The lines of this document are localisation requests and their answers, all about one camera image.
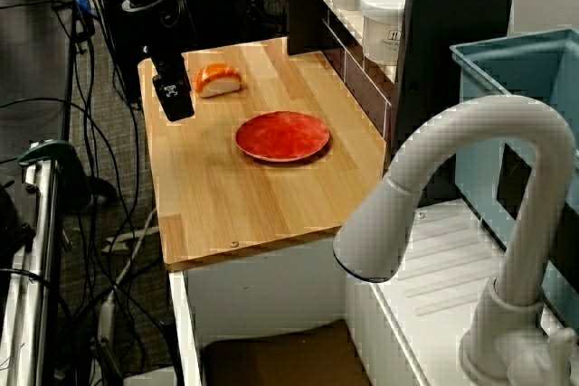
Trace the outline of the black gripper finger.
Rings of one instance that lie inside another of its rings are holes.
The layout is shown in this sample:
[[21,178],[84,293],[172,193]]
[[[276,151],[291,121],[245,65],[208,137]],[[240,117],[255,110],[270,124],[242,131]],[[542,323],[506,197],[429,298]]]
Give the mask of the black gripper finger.
[[191,85],[185,72],[158,73],[153,78],[157,98],[170,122],[190,118],[195,114],[191,100]]

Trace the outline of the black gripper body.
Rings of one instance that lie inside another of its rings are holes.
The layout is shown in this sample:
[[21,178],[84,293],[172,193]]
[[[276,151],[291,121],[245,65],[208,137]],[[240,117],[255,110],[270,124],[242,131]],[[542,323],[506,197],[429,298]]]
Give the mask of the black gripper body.
[[157,73],[167,77],[176,77],[185,71],[185,61],[178,48],[164,42],[146,42],[143,52],[155,65]]

